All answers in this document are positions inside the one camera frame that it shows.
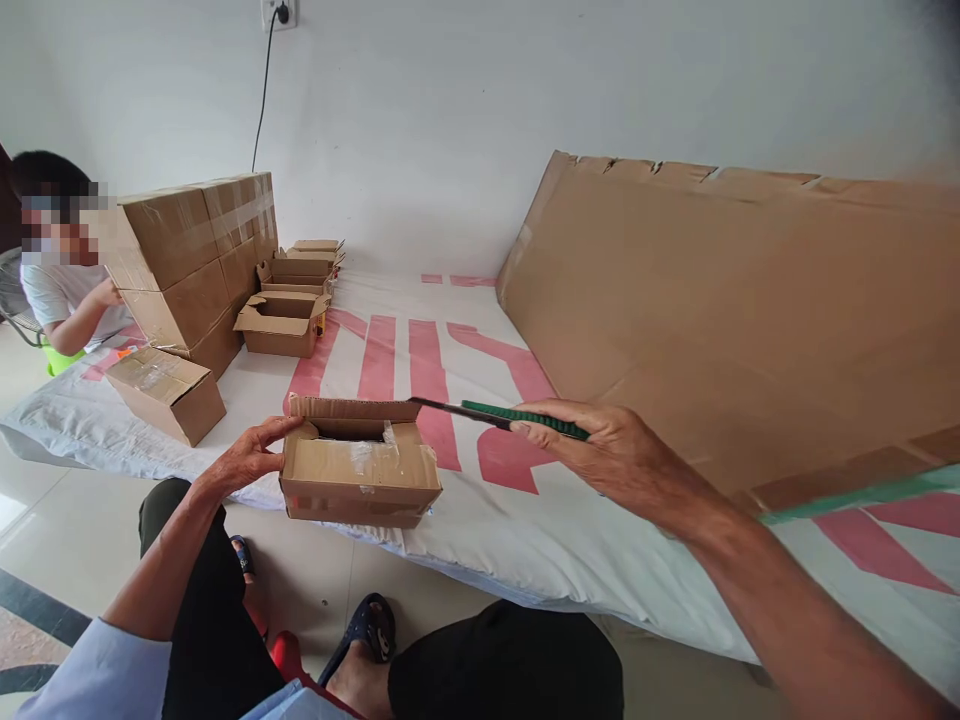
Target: white wall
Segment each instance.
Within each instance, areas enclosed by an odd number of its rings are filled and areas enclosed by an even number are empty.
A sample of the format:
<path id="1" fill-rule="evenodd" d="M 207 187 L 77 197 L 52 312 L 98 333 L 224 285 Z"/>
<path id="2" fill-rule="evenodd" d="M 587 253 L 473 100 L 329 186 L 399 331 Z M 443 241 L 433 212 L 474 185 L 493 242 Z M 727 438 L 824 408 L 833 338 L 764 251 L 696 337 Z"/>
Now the white wall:
<path id="1" fill-rule="evenodd" d="M 284 244 L 345 237 L 382 268 L 494 274 L 554 148 L 960 176 L 936 18 L 911 0 L 300 2 L 274 37 L 257 163 Z M 249 169 L 256 0 L 0 12 L 11 152 L 51 146 L 119 193 Z"/>

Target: large cardboard sheet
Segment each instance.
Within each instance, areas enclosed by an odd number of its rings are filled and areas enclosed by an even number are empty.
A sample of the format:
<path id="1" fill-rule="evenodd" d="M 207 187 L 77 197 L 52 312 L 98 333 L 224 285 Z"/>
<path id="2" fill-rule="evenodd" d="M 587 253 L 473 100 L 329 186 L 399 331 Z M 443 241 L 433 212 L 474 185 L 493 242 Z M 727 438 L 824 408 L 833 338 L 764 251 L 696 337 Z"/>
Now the large cardboard sheet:
<path id="1" fill-rule="evenodd" d="M 782 510 L 960 461 L 960 189 L 555 153 L 498 281 L 562 397 Z"/>

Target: dark hair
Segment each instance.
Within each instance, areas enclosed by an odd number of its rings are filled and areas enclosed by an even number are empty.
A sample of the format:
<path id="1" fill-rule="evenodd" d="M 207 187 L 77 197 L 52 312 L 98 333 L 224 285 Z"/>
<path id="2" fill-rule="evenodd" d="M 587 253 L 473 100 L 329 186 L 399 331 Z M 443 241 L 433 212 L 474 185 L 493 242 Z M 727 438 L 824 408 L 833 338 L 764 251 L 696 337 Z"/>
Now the dark hair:
<path id="1" fill-rule="evenodd" d="M 52 152 L 30 150 L 10 164 L 13 187 L 20 197 L 85 197 L 90 178 L 80 168 Z"/>
<path id="2" fill-rule="evenodd" d="M 52 210 L 55 222 L 78 222 L 79 210 L 86 206 L 86 198 L 96 195 L 96 186 L 83 170 L 65 157 L 46 150 L 17 155 L 10 163 L 10 175 L 21 204 Z M 38 202 L 35 198 L 49 200 Z"/>

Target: black cable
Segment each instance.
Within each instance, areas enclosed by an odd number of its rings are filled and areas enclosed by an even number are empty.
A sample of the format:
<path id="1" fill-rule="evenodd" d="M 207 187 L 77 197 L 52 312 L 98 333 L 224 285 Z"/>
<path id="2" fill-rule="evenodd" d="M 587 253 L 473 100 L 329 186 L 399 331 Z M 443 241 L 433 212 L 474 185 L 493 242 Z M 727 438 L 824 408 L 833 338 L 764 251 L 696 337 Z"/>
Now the black cable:
<path id="1" fill-rule="evenodd" d="M 257 146 L 260 144 L 260 128 L 263 127 L 263 111 L 267 107 L 267 78 L 270 77 L 270 46 L 273 45 L 273 23 L 277 19 L 277 13 L 280 12 L 281 7 L 286 7 L 286 5 L 278 5 L 273 10 L 273 17 L 270 18 L 270 38 L 267 40 L 267 67 L 263 71 L 263 100 L 260 101 L 260 122 L 257 123 L 257 139 L 253 143 L 253 162 L 250 163 L 250 172 L 256 172 L 257 168 Z"/>

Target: cardboard box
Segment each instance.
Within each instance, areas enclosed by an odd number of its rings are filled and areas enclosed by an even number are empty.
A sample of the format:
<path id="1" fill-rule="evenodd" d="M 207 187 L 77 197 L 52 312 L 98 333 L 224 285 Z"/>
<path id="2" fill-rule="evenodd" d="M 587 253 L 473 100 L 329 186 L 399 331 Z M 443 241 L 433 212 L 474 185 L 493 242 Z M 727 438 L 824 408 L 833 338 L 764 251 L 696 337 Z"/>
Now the cardboard box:
<path id="1" fill-rule="evenodd" d="M 338 253 L 343 250 L 343 240 L 297 240 L 293 244 L 293 249 Z"/>
<path id="2" fill-rule="evenodd" d="M 167 348 L 166 352 L 209 368 L 219 380 L 243 347 L 243 335 L 236 332 L 233 325 L 245 303 L 246 298 L 241 298 L 236 306 L 226 308 L 213 328 L 188 350 Z"/>
<path id="3" fill-rule="evenodd" d="M 150 347 L 123 358 L 106 376 L 134 415 L 190 447 L 227 414 L 207 368 Z"/>
<path id="4" fill-rule="evenodd" d="M 291 396 L 307 419 L 283 442 L 280 488 L 287 515 L 302 520 L 412 528 L 443 488 L 420 407 Z"/>
<path id="5" fill-rule="evenodd" d="M 960 190 L 714 170 L 554 154 L 497 295 L 557 394 L 755 512 L 960 461 Z"/>
<path id="6" fill-rule="evenodd" d="M 250 352 L 310 357 L 317 341 L 317 319 L 329 304 L 329 295 L 259 292 L 247 300 L 233 329 L 243 331 Z"/>
<path id="7" fill-rule="evenodd" d="M 270 173 L 121 198 L 96 225 L 150 344 L 219 377 L 243 344 L 233 324 L 256 292 L 257 262 L 278 249 Z"/>
<path id="8" fill-rule="evenodd" d="M 273 264 L 264 260 L 257 265 L 261 290 L 279 290 L 283 292 L 306 292 L 313 295 L 333 297 L 333 276 L 314 275 L 274 275 Z"/>
<path id="9" fill-rule="evenodd" d="M 120 294 L 147 341 L 164 350 L 195 345 L 230 305 L 216 258 L 162 292 L 121 290 Z"/>
<path id="10" fill-rule="evenodd" d="M 302 252 L 299 250 L 284 250 L 279 248 L 271 263 L 274 275 L 309 275 L 311 277 L 327 277 L 336 272 L 338 266 L 336 258 L 331 253 Z"/>

